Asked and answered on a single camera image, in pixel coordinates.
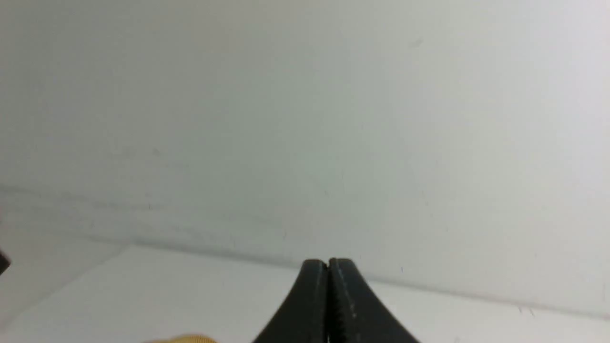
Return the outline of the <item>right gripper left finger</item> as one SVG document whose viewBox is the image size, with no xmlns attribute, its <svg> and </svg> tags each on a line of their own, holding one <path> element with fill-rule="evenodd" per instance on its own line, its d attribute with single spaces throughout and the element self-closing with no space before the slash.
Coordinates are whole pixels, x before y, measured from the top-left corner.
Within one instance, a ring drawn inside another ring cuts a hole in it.
<svg viewBox="0 0 610 343">
<path fill-rule="evenodd" d="M 255 343 L 326 343 L 328 267 L 307 259 L 281 306 Z"/>
</svg>

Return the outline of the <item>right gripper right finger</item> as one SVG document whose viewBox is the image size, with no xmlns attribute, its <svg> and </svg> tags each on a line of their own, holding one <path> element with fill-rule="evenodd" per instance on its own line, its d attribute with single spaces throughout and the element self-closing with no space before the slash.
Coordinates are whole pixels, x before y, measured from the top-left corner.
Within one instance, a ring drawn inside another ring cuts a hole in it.
<svg viewBox="0 0 610 343">
<path fill-rule="evenodd" d="M 329 260 L 327 335 L 330 343 L 416 343 L 384 306 L 351 259 Z"/>
</svg>

